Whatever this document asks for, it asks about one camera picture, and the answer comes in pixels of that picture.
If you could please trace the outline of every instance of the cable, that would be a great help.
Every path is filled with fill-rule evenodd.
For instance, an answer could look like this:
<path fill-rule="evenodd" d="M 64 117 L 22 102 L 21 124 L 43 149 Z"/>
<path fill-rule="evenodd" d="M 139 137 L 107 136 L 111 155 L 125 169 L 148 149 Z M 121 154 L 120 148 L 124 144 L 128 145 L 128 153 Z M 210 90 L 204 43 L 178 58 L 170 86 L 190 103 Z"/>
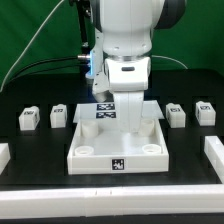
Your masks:
<path fill-rule="evenodd" d="M 7 72 L 2 85 L 1 85 L 1 89 L 0 92 L 3 91 L 5 83 L 8 79 L 8 77 L 10 76 L 10 73 L 12 72 L 12 70 L 16 67 L 16 65 L 20 62 L 20 60 L 23 58 L 23 56 L 25 55 L 25 53 L 27 52 L 27 50 L 29 49 L 29 47 L 31 46 L 31 44 L 34 42 L 34 40 L 36 39 L 36 37 L 38 36 L 38 34 L 40 33 L 40 31 L 42 30 L 42 28 L 45 26 L 45 24 L 48 22 L 48 20 L 51 18 L 51 16 L 54 14 L 54 12 L 61 6 L 61 4 L 64 2 L 65 0 L 61 0 L 55 7 L 54 9 L 51 11 L 51 13 L 47 16 L 47 18 L 44 20 L 44 22 L 42 23 L 42 25 L 40 26 L 40 28 L 37 30 L 37 32 L 35 33 L 35 35 L 33 36 L 33 38 L 30 40 L 29 44 L 26 46 L 26 48 L 24 49 L 24 51 L 22 52 L 22 54 L 19 56 L 19 58 L 16 60 L 16 62 L 12 65 L 12 67 L 9 69 L 9 71 Z"/>
<path fill-rule="evenodd" d="M 151 57 L 152 57 L 152 58 L 162 58 L 162 59 L 166 59 L 166 60 L 174 61 L 174 62 L 176 62 L 176 63 L 182 65 L 185 69 L 188 69 L 188 67 L 187 67 L 184 63 L 182 63 L 182 62 L 180 62 L 180 61 L 178 61 L 178 60 L 176 60 L 176 59 L 173 59 L 173 58 L 169 58 L 169 57 L 165 57 L 165 56 L 160 56 L 160 55 L 152 55 Z"/>
<path fill-rule="evenodd" d="M 54 71 L 54 70 L 59 70 L 59 69 L 64 69 L 64 68 L 73 68 L 73 67 L 76 67 L 76 66 L 86 66 L 86 65 L 85 64 L 67 65 L 67 66 L 62 66 L 62 67 L 39 70 L 39 71 L 31 72 L 31 73 L 26 73 L 26 74 L 23 74 L 23 75 L 20 75 L 20 76 L 16 76 L 13 79 L 11 79 L 10 82 L 15 81 L 16 79 L 27 76 L 27 75 L 35 75 L 35 74 L 42 73 L 42 72 L 49 72 L 49 71 Z"/>
<path fill-rule="evenodd" d="M 24 71 L 36 67 L 38 65 L 43 65 L 43 64 L 48 64 L 48 63 L 54 63 L 54 62 L 62 62 L 62 61 L 71 61 L 71 60 L 75 60 L 78 57 L 64 57 L 64 58 L 52 58 L 52 59 L 46 59 L 46 60 L 41 60 L 41 61 L 37 61 L 34 62 L 30 65 L 27 65 L 26 67 L 20 69 L 19 71 L 17 71 L 12 78 L 16 78 L 18 77 L 21 73 L 23 73 Z"/>

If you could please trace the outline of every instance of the circular hole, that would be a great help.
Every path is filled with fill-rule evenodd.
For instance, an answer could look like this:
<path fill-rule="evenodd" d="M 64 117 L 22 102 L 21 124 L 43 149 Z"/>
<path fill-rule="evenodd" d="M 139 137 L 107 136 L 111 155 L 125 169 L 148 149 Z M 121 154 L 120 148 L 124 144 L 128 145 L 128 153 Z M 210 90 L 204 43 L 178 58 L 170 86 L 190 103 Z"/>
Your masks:
<path fill-rule="evenodd" d="M 159 145 L 156 144 L 149 144 L 143 146 L 143 152 L 146 154 L 161 154 L 162 153 L 162 148 Z"/>
<path fill-rule="evenodd" d="M 94 149 L 91 146 L 80 146 L 75 149 L 75 156 L 90 156 L 94 154 Z"/>

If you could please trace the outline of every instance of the black cable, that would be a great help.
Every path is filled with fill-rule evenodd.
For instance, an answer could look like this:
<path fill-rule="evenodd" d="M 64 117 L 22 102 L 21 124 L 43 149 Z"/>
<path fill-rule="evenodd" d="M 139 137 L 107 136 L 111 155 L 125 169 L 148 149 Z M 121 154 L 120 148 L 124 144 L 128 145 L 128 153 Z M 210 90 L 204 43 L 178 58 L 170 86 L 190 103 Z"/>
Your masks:
<path fill-rule="evenodd" d="M 43 65 L 43 64 L 48 64 L 48 63 L 54 63 L 54 62 L 61 62 L 61 61 L 71 61 L 71 60 L 75 60 L 75 59 L 78 59 L 77 57 L 65 57 L 65 58 L 52 58 L 52 59 L 46 59 L 46 60 L 41 60 L 41 61 L 37 61 L 37 62 L 34 62 L 30 65 L 27 65 L 26 67 L 20 69 L 19 71 L 17 71 L 15 73 L 15 75 L 13 75 L 14 78 L 17 78 L 21 73 L 23 73 L 24 71 L 30 69 L 30 68 L 33 68 L 35 66 L 38 66 L 38 65 Z"/>
<path fill-rule="evenodd" d="M 73 67 L 76 67 L 76 66 L 86 66 L 86 65 L 85 64 L 67 65 L 67 66 L 62 66 L 62 67 L 56 67 L 56 68 L 50 68 L 50 69 L 39 70 L 39 71 L 31 72 L 31 73 L 26 73 L 26 74 L 23 74 L 23 75 L 20 75 L 20 76 L 17 76 L 17 77 L 13 77 L 8 83 L 10 83 L 10 82 L 12 82 L 12 81 L 14 81 L 18 78 L 27 76 L 27 75 L 34 75 L 34 74 L 38 74 L 38 73 L 42 73 L 42 72 L 49 72 L 49 71 L 54 71 L 54 70 L 59 70 L 59 69 L 64 69 L 64 68 L 73 68 Z"/>

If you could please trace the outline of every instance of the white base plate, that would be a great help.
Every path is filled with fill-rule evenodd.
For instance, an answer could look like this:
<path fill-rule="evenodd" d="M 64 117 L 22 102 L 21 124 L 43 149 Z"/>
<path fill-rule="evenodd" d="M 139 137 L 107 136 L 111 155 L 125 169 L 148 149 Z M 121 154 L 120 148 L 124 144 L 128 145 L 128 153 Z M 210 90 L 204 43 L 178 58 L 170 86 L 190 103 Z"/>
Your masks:
<path fill-rule="evenodd" d="M 168 171 L 169 155 L 159 121 L 151 121 L 153 131 L 144 137 L 120 132 L 116 119 L 80 120 L 67 157 L 69 174 Z M 84 137 L 86 127 L 96 135 Z"/>

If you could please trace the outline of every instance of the white cube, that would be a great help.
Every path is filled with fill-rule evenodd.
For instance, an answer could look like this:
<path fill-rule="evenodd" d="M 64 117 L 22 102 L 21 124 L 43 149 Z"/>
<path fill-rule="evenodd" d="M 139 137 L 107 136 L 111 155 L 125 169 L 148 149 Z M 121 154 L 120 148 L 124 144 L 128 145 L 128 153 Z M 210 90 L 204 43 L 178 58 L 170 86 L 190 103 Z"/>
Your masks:
<path fill-rule="evenodd" d="M 179 104 L 166 105 L 166 118 L 171 128 L 184 128 L 186 123 L 186 114 Z"/>
<path fill-rule="evenodd" d="M 201 126 L 214 126 L 216 112 L 211 103 L 198 102 L 196 103 L 195 116 Z"/>
<path fill-rule="evenodd" d="M 58 106 L 54 106 L 51 110 L 50 120 L 52 128 L 66 127 L 66 121 L 67 121 L 66 105 L 59 104 Z"/>
<path fill-rule="evenodd" d="M 38 107 L 25 108 L 19 117 L 19 125 L 21 131 L 35 130 L 40 121 L 40 113 Z"/>
<path fill-rule="evenodd" d="M 0 175 L 10 160 L 9 145 L 7 143 L 0 144 Z"/>

